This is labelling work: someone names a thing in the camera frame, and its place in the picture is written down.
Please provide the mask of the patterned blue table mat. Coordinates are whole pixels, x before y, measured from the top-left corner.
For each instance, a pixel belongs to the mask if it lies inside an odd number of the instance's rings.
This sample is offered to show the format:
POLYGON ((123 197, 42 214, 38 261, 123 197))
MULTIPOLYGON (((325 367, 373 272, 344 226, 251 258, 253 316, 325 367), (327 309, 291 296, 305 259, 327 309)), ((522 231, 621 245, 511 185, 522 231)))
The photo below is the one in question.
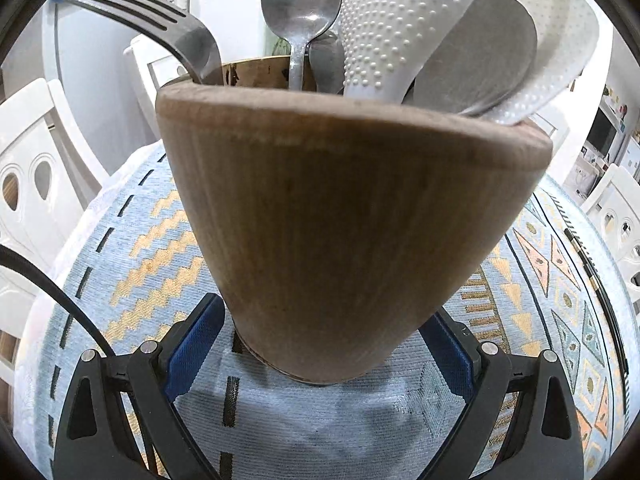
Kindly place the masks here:
MULTIPOLYGON (((179 200, 164 148, 132 155, 89 206, 52 270, 113 349, 160 339, 216 290, 179 200)), ((446 305, 479 340, 560 358, 574 396, 586 478, 639 411, 639 331, 615 261, 579 207, 543 180, 511 229, 446 305), (600 301, 569 228, 591 259, 620 326, 623 376, 600 301)), ((14 434, 50 476, 64 396, 86 332, 49 298, 32 306, 17 359, 14 434)), ((331 387, 292 382, 254 359, 224 324, 176 402, 226 479, 413 479, 460 415, 419 335, 366 376, 331 387)))

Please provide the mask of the white refrigerator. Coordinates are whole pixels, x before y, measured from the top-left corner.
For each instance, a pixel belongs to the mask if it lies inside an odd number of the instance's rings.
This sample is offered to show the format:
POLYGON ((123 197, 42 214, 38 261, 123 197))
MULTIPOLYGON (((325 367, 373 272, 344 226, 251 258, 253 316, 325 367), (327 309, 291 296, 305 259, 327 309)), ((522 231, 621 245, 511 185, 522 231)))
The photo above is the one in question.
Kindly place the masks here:
POLYGON ((114 174, 135 150, 156 141, 124 55, 136 32, 63 0, 47 0, 43 11, 46 77, 61 81, 82 135, 114 174))

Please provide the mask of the white chair back left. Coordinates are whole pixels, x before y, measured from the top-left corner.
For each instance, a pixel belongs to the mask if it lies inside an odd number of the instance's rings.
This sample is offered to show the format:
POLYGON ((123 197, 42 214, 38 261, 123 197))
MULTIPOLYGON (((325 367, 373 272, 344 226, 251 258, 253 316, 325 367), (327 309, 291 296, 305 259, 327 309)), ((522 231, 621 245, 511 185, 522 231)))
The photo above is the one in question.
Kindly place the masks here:
POLYGON ((132 38, 122 54, 140 110, 159 139, 155 114, 157 91, 164 84, 186 76, 186 69, 168 50, 143 35, 132 38))

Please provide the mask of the grey spatula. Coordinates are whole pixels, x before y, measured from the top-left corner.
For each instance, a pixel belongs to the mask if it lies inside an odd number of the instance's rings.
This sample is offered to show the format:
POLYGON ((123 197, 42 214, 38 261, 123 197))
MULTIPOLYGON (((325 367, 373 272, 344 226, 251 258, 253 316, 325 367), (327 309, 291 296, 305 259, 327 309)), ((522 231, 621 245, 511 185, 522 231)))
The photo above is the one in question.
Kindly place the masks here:
POLYGON ((534 20, 518 0, 474 0, 420 70, 404 103, 483 114, 522 82, 537 42, 534 20))

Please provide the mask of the white chair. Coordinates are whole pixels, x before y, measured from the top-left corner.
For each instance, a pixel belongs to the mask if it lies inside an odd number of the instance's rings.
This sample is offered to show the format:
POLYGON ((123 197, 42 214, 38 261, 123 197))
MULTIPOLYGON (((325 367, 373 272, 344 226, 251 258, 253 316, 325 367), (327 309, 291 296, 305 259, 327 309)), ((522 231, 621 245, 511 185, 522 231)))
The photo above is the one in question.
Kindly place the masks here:
POLYGON ((36 79, 1 103, 1 239, 47 270, 108 173, 81 133, 61 81, 36 79))
POLYGON ((164 84, 186 76, 186 69, 168 50, 143 35, 132 38, 122 54, 140 110, 159 139, 155 114, 157 91, 164 84))
POLYGON ((634 304, 639 300, 639 183, 626 169, 611 165, 580 208, 608 246, 634 304))

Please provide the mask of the white chair left near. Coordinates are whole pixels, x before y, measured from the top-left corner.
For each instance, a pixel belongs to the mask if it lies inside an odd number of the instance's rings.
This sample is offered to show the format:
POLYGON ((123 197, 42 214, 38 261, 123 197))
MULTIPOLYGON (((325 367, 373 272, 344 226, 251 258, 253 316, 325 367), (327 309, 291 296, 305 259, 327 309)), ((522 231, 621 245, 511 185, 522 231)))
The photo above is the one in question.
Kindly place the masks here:
POLYGON ((108 173, 81 133, 61 81, 36 79, 1 103, 1 239, 47 270, 108 173))

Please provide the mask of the silver fork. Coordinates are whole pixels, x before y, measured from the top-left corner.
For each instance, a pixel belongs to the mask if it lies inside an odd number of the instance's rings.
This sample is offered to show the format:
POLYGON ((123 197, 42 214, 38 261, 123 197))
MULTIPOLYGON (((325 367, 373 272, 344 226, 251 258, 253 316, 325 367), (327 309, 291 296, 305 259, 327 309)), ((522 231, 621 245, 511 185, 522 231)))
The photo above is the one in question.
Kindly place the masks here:
POLYGON ((171 53, 197 84, 223 84, 220 53, 208 28, 166 0, 63 0, 126 25, 171 53))

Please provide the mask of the black chopstick gold band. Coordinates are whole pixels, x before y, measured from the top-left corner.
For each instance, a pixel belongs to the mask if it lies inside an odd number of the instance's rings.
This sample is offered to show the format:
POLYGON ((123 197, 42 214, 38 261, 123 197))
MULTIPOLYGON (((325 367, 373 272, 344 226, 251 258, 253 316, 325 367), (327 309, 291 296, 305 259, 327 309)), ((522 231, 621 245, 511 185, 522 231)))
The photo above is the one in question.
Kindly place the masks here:
POLYGON ((570 241, 570 244, 572 244, 572 246, 578 253, 580 260, 582 260, 582 265, 586 270, 589 281, 594 289, 594 292, 596 293, 598 300, 600 301, 606 322, 608 323, 608 327, 610 328, 612 334, 618 365, 620 366, 620 370, 622 371, 623 376, 626 377, 629 372, 629 366, 626 358, 622 335, 620 334, 620 326, 617 323, 617 318, 614 313, 612 302, 610 298, 608 298, 608 294, 606 293, 602 281, 600 280, 600 276, 597 274, 596 268, 587 255, 585 248, 583 248, 582 244, 580 244, 580 240, 578 240, 578 237, 569 228, 564 229, 564 234, 570 241))

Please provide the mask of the wooden utensil holder cup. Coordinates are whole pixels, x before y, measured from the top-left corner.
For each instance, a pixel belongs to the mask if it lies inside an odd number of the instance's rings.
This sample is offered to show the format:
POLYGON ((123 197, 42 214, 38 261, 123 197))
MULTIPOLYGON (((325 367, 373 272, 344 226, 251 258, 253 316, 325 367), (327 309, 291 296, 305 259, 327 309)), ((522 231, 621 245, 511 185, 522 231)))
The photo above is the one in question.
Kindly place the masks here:
POLYGON ((242 343, 311 385, 367 374, 431 318, 552 159, 526 124, 323 93, 183 79, 155 111, 242 343))

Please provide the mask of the white rice paddle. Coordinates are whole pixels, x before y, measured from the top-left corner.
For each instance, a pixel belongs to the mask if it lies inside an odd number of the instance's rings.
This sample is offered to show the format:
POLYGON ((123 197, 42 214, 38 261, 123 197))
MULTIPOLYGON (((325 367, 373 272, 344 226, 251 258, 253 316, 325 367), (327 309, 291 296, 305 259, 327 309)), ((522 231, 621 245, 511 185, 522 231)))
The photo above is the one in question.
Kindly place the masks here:
POLYGON ((586 0, 516 0, 532 17, 537 52, 513 93, 482 115, 513 126, 538 112, 577 78, 599 38, 599 23, 586 0))
POLYGON ((344 96, 401 103, 474 0, 343 0, 344 96))

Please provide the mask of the silver spoon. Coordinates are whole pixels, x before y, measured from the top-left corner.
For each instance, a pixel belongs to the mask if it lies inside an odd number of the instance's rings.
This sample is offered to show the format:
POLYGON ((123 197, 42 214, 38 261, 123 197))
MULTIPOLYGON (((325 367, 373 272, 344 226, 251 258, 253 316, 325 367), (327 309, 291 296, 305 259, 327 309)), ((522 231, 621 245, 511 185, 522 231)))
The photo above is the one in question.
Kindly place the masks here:
POLYGON ((345 53, 337 34, 328 30, 312 40, 308 56, 317 91, 339 94, 343 90, 345 53))
POLYGON ((260 0, 269 29, 291 47, 288 88, 303 89, 308 44, 326 32, 340 12, 342 0, 260 0))

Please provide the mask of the white chair right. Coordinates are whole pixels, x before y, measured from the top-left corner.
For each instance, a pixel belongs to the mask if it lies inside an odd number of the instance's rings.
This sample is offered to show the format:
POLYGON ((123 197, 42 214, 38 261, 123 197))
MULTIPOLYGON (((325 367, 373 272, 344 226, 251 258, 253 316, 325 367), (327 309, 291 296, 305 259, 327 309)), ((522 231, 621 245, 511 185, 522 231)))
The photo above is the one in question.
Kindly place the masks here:
POLYGON ((608 246, 634 304, 639 300, 639 183, 626 169, 611 165, 580 208, 608 246))

